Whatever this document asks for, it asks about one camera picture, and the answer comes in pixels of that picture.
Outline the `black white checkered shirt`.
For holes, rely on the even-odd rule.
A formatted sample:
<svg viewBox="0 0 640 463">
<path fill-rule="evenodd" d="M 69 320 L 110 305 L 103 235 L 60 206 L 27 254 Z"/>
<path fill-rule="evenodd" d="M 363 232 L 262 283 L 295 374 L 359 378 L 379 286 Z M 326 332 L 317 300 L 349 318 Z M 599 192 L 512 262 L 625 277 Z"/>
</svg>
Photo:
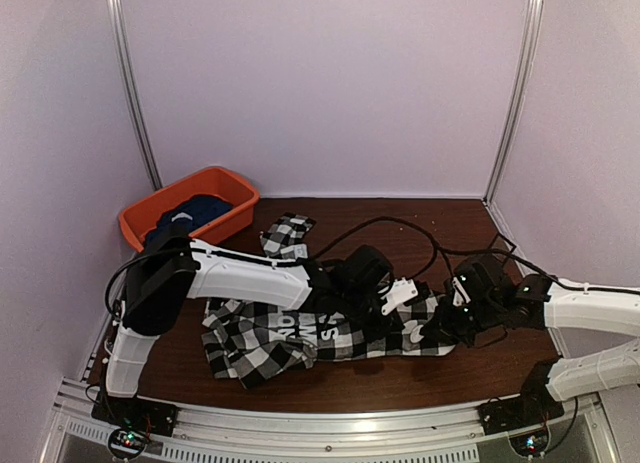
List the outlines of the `black white checkered shirt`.
<svg viewBox="0 0 640 463">
<path fill-rule="evenodd" d="M 209 300 L 202 321 L 208 331 L 202 342 L 213 376 L 237 379 L 246 389 L 287 370 L 310 369 L 320 361 L 442 357 L 454 350 L 454 344 L 424 336 L 412 345 L 403 335 L 408 321 L 428 323 L 441 298 L 428 288 L 419 290 L 415 299 L 390 313 L 394 331 L 372 343 L 365 341 L 354 320 L 340 312 L 313 314 L 249 301 Z"/>
</svg>

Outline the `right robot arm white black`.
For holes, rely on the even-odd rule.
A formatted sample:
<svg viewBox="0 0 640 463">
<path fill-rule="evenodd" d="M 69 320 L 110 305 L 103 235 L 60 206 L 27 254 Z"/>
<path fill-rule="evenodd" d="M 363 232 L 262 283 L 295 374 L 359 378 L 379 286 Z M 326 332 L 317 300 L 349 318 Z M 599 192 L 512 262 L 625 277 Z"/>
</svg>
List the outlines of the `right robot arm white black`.
<svg viewBox="0 0 640 463">
<path fill-rule="evenodd" d="M 519 423 L 535 423 L 555 401 L 639 382 L 639 291 L 598 286 L 551 275 L 500 249 L 460 252 L 462 262 L 422 335 L 471 346 L 494 327 L 608 332 L 629 342 L 589 355 L 546 364 L 542 386 L 513 402 Z"/>
</svg>

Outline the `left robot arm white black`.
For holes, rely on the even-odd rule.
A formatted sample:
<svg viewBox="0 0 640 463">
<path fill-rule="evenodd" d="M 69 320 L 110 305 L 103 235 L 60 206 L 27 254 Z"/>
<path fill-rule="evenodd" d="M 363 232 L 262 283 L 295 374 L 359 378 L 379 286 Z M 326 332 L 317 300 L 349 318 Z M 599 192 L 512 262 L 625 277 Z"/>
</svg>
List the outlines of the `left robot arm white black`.
<svg viewBox="0 0 640 463">
<path fill-rule="evenodd" d="M 175 325 L 188 299 L 255 302 L 285 312 L 340 314 L 372 331 L 387 319 L 394 286 L 390 262 L 363 245 L 327 265 L 314 259 L 273 259 L 214 246 L 171 227 L 118 268 L 124 297 L 112 314 L 118 327 L 106 366 L 103 403 L 123 427 L 144 416 L 139 379 L 160 336 Z"/>
</svg>

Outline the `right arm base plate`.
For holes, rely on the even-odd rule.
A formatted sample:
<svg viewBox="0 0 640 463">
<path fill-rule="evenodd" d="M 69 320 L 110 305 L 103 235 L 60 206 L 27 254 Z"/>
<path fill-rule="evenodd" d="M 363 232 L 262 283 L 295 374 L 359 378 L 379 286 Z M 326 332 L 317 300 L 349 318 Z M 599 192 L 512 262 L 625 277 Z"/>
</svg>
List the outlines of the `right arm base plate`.
<svg viewBox="0 0 640 463">
<path fill-rule="evenodd" d="M 543 425 L 565 413 L 561 402 L 542 394 L 492 398 L 481 404 L 477 411 L 485 435 Z"/>
</svg>

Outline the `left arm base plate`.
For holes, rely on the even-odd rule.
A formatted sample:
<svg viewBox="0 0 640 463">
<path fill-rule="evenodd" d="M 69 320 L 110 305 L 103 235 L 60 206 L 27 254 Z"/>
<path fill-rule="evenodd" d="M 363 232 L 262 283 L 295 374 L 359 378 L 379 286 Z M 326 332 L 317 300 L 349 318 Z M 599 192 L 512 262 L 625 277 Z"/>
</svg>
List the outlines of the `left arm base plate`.
<svg viewBox="0 0 640 463">
<path fill-rule="evenodd" d="M 177 420 L 176 405 L 153 400 L 100 396 L 91 416 L 111 425 L 135 430 L 144 435 L 173 435 Z"/>
</svg>

